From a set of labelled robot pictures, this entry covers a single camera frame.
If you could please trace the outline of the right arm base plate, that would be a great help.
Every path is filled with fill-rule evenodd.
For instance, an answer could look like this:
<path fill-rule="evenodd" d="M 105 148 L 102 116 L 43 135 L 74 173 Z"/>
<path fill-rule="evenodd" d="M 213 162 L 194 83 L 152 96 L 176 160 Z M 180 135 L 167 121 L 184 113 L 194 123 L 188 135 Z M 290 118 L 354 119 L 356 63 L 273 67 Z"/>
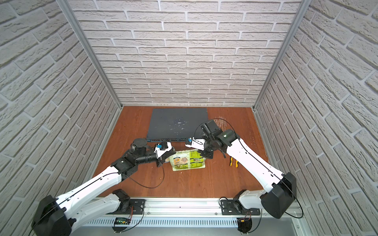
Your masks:
<path fill-rule="evenodd" d="M 218 204 L 222 215 L 246 215 L 257 216 L 261 214 L 260 209 L 244 208 L 238 201 L 234 199 L 220 198 Z"/>

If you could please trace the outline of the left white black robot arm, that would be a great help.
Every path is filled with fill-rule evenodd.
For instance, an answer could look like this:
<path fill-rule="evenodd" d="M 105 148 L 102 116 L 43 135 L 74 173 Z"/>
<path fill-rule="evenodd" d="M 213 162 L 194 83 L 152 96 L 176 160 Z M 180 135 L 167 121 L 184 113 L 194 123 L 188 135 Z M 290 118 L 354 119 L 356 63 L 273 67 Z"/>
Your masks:
<path fill-rule="evenodd" d="M 101 200 L 95 201 L 94 198 L 131 178 L 139 165 L 155 162 L 160 166 L 175 153 L 173 147 L 165 150 L 152 150 L 147 146 L 129 149 L 103 172 L 81 186 L 58 197 L 48 195 L 43 198 L 31 222 L 31 232 L 37 236 L 69 236 L 79 227 L 105 214 L 135 213 L 135 206 L 123 190 L 117 189 Z"/>

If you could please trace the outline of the green oats bag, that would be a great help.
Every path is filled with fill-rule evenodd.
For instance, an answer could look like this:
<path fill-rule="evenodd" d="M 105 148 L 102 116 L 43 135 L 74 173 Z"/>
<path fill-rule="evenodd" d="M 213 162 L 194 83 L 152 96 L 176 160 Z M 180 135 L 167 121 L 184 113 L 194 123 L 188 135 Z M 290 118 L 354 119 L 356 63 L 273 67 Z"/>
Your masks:
<path fill-rule="evenodd" d="M 173 171 L 203 169 L 206 167 L 205 158 L 196 150 L 178 151 L 169 157 Z"/>

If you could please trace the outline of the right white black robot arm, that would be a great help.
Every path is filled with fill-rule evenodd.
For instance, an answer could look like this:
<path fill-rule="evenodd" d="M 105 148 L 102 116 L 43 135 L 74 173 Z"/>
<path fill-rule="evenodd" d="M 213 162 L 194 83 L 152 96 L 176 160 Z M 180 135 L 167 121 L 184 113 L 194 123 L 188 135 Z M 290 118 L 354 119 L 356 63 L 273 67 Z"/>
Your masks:
<path fill-rule="evenodd" d="M 243 190 L 235 201 L 244 209 L 263 208 L 280 219 L 297 199 L 296 177 L 271 166 L 248 147 L 233 128 L 222 131 L 214 120 L 205 121 L 199 127 L 204 133 L 199 148 L 203 157 L 210 159 L 214 151 L 219 150 L 238 161 L 263 187 L 261 191 Z"/>

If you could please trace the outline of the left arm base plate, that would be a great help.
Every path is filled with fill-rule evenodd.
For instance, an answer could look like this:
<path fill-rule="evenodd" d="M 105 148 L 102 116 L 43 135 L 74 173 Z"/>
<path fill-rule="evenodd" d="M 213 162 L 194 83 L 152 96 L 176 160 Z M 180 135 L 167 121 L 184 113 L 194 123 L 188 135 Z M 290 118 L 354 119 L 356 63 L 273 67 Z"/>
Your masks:
<path fill-rule="evenodd" d="M 122 200 L 119 207 L 112 214 L 143 215 L 145 203 L 145 199 Z"/>

